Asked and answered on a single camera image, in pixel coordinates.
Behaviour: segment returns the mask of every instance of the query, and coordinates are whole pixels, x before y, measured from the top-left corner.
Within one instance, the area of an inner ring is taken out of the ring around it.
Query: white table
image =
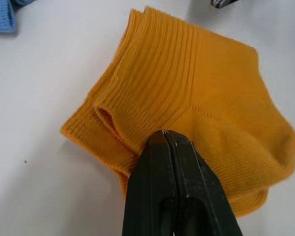
[[[112,60],[130,8],[146,4],[247,43],[295,127],[295,0],[37,0],[0,35],[0,236],[119,236],[110,170],[59,133]],[[295,236],[295,173],[238,220],[245,236]]]

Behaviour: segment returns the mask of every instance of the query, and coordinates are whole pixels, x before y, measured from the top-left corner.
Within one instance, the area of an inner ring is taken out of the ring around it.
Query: blue fabric
[[[34,0],[0,0],[0,32],[15,32],[14,5],[24,6]]]

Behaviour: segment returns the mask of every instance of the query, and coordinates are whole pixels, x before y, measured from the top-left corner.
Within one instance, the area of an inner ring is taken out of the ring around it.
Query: yellow sock
[[[148,137],[186,135],[236,216],[295,168],[295,132],[276,110],[254,49],[147,7],[131,11],[112,64],[61,132],[119,176],[124,193]]]

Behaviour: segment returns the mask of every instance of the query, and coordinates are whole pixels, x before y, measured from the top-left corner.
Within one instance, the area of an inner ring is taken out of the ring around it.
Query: white surface
[[[0,236],[121,235],[117,178],[59,129],[110,63],[130,8],[149,4],[255,47],[295,127],[295,0],[208,3],[37,0],[17,12],[18,35],[0,35]],[[295,235],[295,173],[238,221],[245,236]]]

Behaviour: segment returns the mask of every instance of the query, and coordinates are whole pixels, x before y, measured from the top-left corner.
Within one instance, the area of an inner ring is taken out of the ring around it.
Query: folded sock
[[[147,7],[132,10],[113,62],[61,129],[119,176],[123,192],[148,137],[187,136],[236,216],[258,209],[295,168],[295,132],[249,46]]]
[[[16,30],[13,7],[15,4],[24,6],[34,0],[0,0],[0,32]]]

